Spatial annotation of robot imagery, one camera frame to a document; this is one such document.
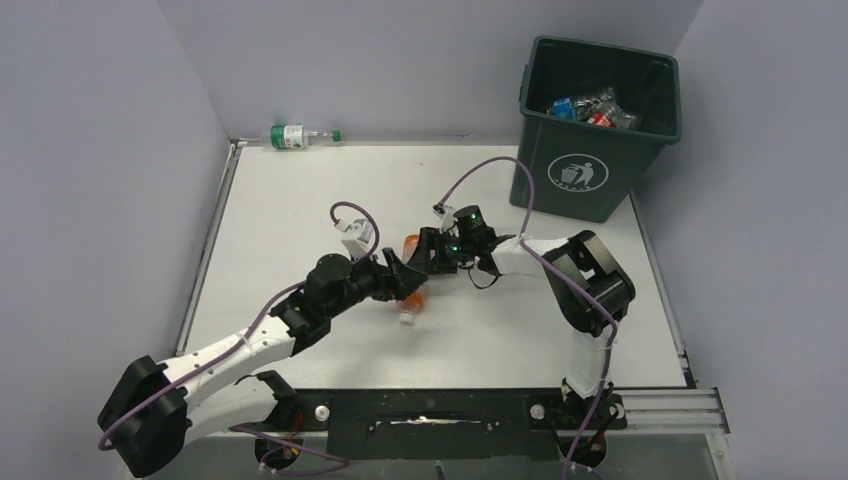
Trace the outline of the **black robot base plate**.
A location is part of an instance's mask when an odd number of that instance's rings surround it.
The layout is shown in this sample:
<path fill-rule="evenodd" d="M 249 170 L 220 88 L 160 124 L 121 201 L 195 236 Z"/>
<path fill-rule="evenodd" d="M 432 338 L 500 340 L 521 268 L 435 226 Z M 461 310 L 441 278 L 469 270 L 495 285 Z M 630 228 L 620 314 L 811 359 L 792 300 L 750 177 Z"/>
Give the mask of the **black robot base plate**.
<path fill-rule="evenodd" d="M 324 435 L 349 460 L 553 461 L 582 428 L 594 449 L 628 421 L 618 394 L 597 408 L 558 388 L 300 389 L 253 422 L 261 432 Z"/>

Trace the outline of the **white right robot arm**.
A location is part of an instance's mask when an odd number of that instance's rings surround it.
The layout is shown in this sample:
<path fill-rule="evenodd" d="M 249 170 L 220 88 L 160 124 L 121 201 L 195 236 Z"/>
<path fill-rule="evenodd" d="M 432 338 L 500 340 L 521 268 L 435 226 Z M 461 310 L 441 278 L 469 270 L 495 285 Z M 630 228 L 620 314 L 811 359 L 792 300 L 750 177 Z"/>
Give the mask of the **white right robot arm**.
<path fill-rule="evenodd" d="M 404 241 L 404 264 L 428 275 L 478 269 L 494 279 L 544 278 L 558 309 L 573 330 L 571 359 L 563 379 L 564 417 L 590 425 L 602 413 L 599 395 L 608 389 L 610 339 L 635 299 L 635 286 L 591 230 L 571 237 L 538 240 L 526 234 L 499 235 L 476 205 L 439 206 L 439 227 L 423 227 Z"/>

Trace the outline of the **orange drink bottle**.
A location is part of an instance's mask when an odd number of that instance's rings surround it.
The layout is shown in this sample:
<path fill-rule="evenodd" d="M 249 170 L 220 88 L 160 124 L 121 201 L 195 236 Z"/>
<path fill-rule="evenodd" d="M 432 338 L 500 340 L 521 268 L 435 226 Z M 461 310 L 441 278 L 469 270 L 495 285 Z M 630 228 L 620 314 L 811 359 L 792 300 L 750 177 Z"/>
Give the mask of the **orange drink bottle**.
<path fill-rule="evenodd" d="M 419 235 L 408 235 L 403 244 L 401 260 L 404 264 L 408 263 L 418 245 Z M 401 325 L 413 326 L 417 316 L 423 310 L 427 298 L 427 287 L 419 287 L 413 294 L 405 300 L 398 301 L 399 322 Z"/>

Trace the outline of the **clear bottle red label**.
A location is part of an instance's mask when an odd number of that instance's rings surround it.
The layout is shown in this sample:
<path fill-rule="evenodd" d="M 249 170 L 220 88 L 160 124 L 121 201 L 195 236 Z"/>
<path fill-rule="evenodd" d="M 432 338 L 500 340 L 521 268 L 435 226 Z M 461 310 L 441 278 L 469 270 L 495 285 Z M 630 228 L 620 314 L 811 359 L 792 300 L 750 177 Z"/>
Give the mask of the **clear bottle red label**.
<path fill-rule="evenodd" d="M 635 131 L 641 126 L 643 117 L 623 110 L 616 103 L 604 103 L 595 108 L 586 123 L 601 127 Z"/>

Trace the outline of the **clear bottle green cap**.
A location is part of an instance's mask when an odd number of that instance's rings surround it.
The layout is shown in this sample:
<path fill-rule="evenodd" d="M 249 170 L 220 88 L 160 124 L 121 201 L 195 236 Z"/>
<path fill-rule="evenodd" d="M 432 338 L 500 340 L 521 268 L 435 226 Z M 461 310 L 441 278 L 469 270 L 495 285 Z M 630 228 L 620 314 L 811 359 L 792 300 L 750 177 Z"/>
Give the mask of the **clear bottle green cap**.
<path fill-rule="evenodd" d="M 338 130 L 315 130 L 303 124 L 273 125 L 264 132 L 260 144 L 273 150 L 305 150 L 311 147 L 336 145 L 342 142 Z"/>

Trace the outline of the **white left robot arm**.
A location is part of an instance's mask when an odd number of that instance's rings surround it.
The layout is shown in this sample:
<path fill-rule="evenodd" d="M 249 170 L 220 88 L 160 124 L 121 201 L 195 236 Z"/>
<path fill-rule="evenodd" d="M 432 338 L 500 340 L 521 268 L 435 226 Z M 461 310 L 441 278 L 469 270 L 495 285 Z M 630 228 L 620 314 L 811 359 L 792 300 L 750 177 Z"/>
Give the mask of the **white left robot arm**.
<path fill-rule="evenodd" d="M 114 450 L 137 477 L 173 460 L 201 423 L 192 412 L 256 369 L 323 339 L 334 318 L 367 299 L 403 300 L 427 282 L 386 248 L 384 258 L 322 256 L 305 279 L 275 294 L 244 329 L 188 355 L 127 365 L 97 417 L 101 451 Z"/>

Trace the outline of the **clear bottle blue white label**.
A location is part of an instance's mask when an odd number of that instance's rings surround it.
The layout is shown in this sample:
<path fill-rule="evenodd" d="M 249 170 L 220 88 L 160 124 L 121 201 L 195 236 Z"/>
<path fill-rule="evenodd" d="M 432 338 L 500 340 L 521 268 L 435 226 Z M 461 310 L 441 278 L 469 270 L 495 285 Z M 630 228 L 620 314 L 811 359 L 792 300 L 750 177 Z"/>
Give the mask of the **clear bottle blue white label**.
<path fill-rule="evenodd" d="M 616 102 L 616 90 L 613 87 L 604 87 L 553 100 L 543 108 L 543 112 L 560 118 L 583 121 L 604 105 Z"/>

